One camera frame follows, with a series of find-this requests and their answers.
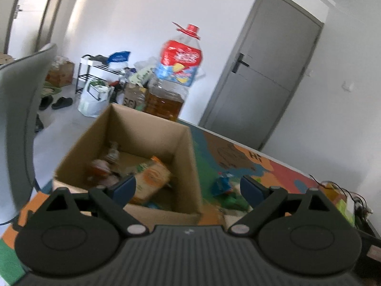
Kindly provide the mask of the green candy packet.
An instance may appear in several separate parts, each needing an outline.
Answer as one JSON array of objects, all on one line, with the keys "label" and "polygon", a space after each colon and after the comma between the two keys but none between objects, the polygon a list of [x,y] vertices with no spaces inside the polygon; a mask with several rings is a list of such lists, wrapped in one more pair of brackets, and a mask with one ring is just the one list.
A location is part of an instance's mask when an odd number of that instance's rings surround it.
[{"label": "green candy packet", "polygon": [[232,192],[218,196],[222,208],[229,210],[248,211],[249,204],[241,194]]}]

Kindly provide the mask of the purple mochi snack packet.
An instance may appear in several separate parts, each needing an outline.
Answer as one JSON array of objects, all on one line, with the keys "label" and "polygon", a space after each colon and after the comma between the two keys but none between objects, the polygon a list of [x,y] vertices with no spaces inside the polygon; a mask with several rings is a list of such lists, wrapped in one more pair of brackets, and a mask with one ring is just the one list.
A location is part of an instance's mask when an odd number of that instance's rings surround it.
[{"label": "purple mochi snack packet", "polygon": [[86,183],[91,186],[110,187],[118,183],[120,178],[110,168],[110,164],[102,159],[93,160],[86,170]]}]

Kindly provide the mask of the grey chair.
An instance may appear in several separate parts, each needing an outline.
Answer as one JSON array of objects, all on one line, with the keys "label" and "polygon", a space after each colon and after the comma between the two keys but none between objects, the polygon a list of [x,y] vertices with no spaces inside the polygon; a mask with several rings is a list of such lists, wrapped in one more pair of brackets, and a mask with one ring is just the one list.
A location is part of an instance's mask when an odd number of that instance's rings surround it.
[{"label": "grey chair", "polygon": [[49,43],[1,66],[1,225],[9,224],[36,188],[33,148],[43,85],[57,53]]}]

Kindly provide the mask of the black shoe rack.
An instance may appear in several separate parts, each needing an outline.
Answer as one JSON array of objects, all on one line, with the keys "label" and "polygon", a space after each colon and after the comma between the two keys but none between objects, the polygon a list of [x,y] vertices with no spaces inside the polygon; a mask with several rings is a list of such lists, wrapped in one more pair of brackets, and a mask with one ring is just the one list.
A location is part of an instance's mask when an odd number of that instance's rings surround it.
[{"label": "black shoe rack", "polygon": [[122,70],[111,69],[102,61],[95,60],[90,54],[81,57],[75,81],[75,94],[81,94],[90,80],[102,80],[113,84],[123,75]]}]

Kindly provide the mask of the SF cardboard box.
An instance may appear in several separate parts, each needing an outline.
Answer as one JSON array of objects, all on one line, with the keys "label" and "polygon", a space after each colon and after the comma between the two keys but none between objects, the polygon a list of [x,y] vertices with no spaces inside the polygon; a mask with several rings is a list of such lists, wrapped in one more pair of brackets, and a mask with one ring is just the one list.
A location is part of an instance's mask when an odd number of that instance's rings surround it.
[{"label": "SF cardboard box", "polygon": [[145,108],[146,94],[146,88],[132,83],[127,83],[125,86],[123,105],[138,111],[143,111]]}]

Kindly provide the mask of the open cardboard box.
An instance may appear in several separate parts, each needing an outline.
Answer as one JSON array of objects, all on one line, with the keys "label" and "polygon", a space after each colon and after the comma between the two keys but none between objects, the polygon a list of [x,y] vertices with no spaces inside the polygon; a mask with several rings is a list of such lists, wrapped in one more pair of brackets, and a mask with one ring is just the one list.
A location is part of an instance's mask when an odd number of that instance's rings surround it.
[{"label": "open cardboard box", "polygon": [[78,139],[55,170],[52,188],[86,192],[91,161],[107,153],[109,143],[119,145],[119,168],[126,170],[159,158],[173,175],[172,211],[128,204],[124,209],[153,229],[155,225],[197,225],[202,198],[193,140],[189,127],[122,105],[110,105]]}]

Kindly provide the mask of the colourful cartoon table mat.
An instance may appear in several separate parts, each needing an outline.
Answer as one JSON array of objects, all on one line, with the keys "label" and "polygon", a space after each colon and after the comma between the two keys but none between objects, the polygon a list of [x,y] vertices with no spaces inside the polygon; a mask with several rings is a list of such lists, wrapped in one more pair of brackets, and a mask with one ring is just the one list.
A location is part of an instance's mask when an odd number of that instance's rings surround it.
[{"label": "colourful cartoon table mat", "polygon": [[[269,177],[276,171],[281,180],[292,176],[287,188],[296,185],[308,187],[312,181],[295,170],[273,161],[267,156],[234,144],[229,139],[186,124],[192,134],[198,181],[204,200],[212,199],[209,187],[219,172],[229,171],[235,177],[245,174],[256,178]],[[154,233],[154,242],[174,247],[165,256],[153,255],[138,245],[135,250],[139,259],[134,261],[129,251],[123,251],[122,259],[89,278],[69,280],[44,279],[33,274],[21,274],[21,263],[15,252],[8,247],[1,261],[15,265],[11,280],[15,285],[360,285],[351,273],[332,278],[298,278],[272,267],[261,259],[259,252],[248,241],[236,241],[223,234],[221,229],[204,227],[199,234],[162,235]]]}]

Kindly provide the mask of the grey door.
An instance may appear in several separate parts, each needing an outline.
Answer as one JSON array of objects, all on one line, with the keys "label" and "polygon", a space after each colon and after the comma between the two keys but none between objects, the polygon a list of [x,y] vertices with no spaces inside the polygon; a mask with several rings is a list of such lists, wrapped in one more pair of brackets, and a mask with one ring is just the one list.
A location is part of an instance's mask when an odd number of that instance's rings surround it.
[{"label": "grey door", "polygon": [[200,126],[262,149],[300,84],[322,28],[292,0],[256,0]]},{"label": "grey door", "polygon": [[5,52],[15,59],[50,43],[62,0],[15,0],[5,37]]}]

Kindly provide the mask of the white light switch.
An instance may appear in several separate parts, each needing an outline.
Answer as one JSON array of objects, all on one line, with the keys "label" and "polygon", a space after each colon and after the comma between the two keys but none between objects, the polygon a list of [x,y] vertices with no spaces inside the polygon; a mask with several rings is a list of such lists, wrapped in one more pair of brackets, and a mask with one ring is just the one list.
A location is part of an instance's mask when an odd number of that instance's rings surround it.
[{"label": "white light switch", "polygon": [[350,83],[350,82],[344,81],[342,84],[342,89],[346,92],[352,92],[354,85],[355,84],[353,82]]}]

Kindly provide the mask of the yellow box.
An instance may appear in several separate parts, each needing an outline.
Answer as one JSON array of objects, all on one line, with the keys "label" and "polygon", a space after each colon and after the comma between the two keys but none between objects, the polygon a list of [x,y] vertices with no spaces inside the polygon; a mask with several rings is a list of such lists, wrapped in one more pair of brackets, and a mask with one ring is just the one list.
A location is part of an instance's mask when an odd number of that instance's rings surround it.
[{"label": "yellow box", "polygon": [[319,189],[334,205],[337,205],[340,201],[343,201],[344,203],[347,202],[347,196],[338,187],[335,187],[330,183],[320,185]]}]

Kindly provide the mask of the white plastic bag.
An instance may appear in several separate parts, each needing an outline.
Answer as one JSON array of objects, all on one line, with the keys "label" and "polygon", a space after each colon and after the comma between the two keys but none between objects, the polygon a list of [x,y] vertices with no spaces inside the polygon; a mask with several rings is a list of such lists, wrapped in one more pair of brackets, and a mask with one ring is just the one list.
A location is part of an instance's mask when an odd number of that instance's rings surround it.
[{"label": "white plastic bag", "polygon": [[82,91],[79,112],[86,117],[97,118],[110,103],[114,88],[102,79],[89,79]]}]

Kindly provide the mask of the black slipper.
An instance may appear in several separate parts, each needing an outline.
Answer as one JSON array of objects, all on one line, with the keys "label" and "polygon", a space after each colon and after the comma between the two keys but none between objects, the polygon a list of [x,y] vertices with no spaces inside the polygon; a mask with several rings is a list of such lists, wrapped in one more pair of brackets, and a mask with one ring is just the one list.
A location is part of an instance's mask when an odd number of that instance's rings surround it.
[{"label": "black slipper", "polygon": [[71,97],[60,97],[54,104],[52,104],[53,110],[59,110],[62,108],[70,107],[73,104]]}]

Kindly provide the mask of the green floor rug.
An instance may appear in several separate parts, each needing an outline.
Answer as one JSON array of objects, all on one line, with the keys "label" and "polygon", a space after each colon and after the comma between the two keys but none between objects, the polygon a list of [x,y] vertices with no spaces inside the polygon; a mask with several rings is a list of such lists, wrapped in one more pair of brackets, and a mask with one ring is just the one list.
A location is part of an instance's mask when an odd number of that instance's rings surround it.
[{"label": "green floor rug", "polygon": [[41,98],[47,96],[54,96],[56,94],[61,93],[61,88],[53,86],[53,84],[45,81],[43,85],[43,89],[41,91]]}]

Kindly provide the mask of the brown box on floor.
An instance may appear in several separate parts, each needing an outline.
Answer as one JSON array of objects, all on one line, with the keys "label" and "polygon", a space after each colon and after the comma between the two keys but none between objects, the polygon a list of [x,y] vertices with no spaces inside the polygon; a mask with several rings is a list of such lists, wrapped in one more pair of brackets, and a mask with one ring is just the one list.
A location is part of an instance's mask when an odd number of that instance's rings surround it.
[{"label": "brown box on floor", "polygon": [[46,82],[57,88],[62,88],[72,84],[74,74],[73,62],[66,61],[64,64],[52,66],[46,77]]}]

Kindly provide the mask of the blue snack wrapper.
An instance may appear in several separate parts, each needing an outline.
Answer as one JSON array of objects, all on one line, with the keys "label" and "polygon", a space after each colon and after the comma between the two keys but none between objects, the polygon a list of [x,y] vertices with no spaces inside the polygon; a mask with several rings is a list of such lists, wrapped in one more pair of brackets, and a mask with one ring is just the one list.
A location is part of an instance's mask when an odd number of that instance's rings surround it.
[{"label": "blue snack wrapper", "polygon": [[221,196],[223,194],[230,194],[233,192],[233,186],[230,183],[230,179],[233,177],[232,174],[225,172],[221,173],[220,176],[212,183],[210,187],[210,192],[213,197]]}]

